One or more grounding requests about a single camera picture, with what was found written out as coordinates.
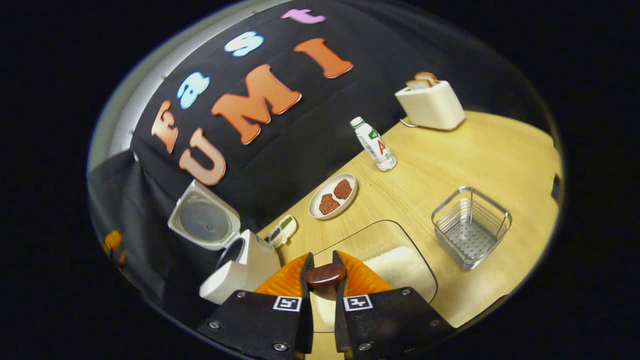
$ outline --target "wooden table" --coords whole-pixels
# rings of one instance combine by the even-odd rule
[[[356,177],[358,193],[337,217],[316,220],[309,215],[317,188],[283,213],[298,222],[297,232],[279,250],[283,264],[379,220],[393,220],[433,270],[438,292],[431,306],[453,327],[509,294],[532,270],[552,234],[559,208],[551,190],[554,175],[563,176],[561,160],[551,137],[531,125],[486,113],[466,114],[466,121],[453,131],[410,128],[400,122],[389,129],[383,139],[397,166],[381,172],[362,151],[338,170],[334,175]],[[487,194],[513,217],[500,245],[471,271],[462,270],[445,252],[431,223],[432,212],[464,185]],[[258,235],[265,238],[281,218]],[[308,358],[333,358],[333,334],[316,335]]]

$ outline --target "meat slice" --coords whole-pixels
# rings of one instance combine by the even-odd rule
[[[322,200],[320,201],[320,212],[323,215],[327,215],[333,210],[337,209],[340,206],[340,203],[333,199],[330,193],[326,193],[322,195]]]
[[[347,179],[343,179],[341,182],[338,183],[338,185],[336,185],[335,189],[333,189],[333,194],[338,199],[344,200],[349,197],[349,194],[351,193],[351,191],[352,189],[351,189],[351,185],[349,184],[349,181]]]

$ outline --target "metal basket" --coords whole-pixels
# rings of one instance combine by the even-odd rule
[[[511,214],[485,194],[462,186],[435,209],[431,221],[445,250],[462,269],[471,270],[498,246],[511,227]]]

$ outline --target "bottle cap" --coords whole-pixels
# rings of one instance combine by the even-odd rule
[[[364,122],[364,119],[362,117],[357,117],[355,119],[353,119],[350,124],[351,127],[358,127],[360,126],[360,124],[362,124]]]

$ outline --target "plastic bottle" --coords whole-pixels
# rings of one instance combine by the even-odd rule
[[[389,171],[396,167],[396,157],[382,140],[380,134],[369,124],[364,122],[362,117],[357,117],[351,121],[351,127],[356,131],[356,136],[362,147],[369,153],[369,156],[376,162],[380,171]]]

